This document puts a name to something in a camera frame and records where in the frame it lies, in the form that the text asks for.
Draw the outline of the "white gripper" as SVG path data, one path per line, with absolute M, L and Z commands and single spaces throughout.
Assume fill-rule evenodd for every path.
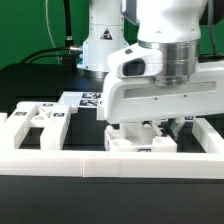
M 168 120 L 167 132 L 177 140 L 184 125 L 179 117 L 224 113 L 224 62 L 200 63 L 189 81 L 176 87 L 158 87 L 149 77 L 120 79 L 111 72 L 101 102 L 108 123 L 144 121 L 157 136 L 163 135 L 158 120 L 174 118 Z

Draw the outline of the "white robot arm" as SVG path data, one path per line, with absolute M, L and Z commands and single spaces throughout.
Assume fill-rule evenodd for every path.
M 137 42 L 103 54 L 103 33 L 83 46 L 84 63 L 108 63 L 97 118 L 125 124 L 224 113 L 224 62 L 200 63 L 199 20 L 210 0 L 122 0 Z

